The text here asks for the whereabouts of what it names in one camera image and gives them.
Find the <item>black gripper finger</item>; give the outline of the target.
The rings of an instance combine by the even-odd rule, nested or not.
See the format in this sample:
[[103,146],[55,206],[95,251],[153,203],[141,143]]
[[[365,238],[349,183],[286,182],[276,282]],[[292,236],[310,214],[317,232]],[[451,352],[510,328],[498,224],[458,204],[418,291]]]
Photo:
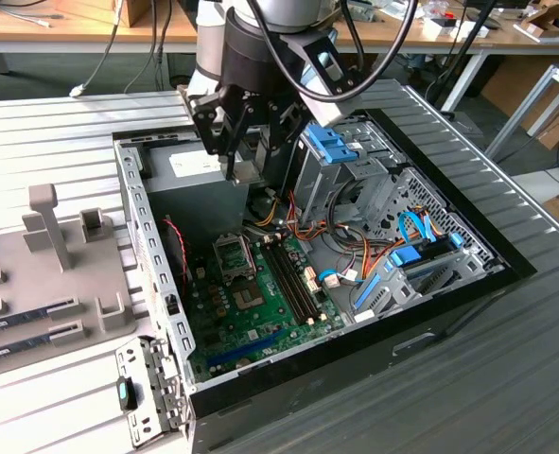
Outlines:
[[267,123],[260,128],[259,164],[266,166],[273,153],[293,141],[307,123],[307,107],[303,101],[286,105],[270,102]]
[[207,153],[218,156],[226,180],[232,180],[237,148],[252,125],[253,104],[241,92],[216,92],[194,99],[191,114]]

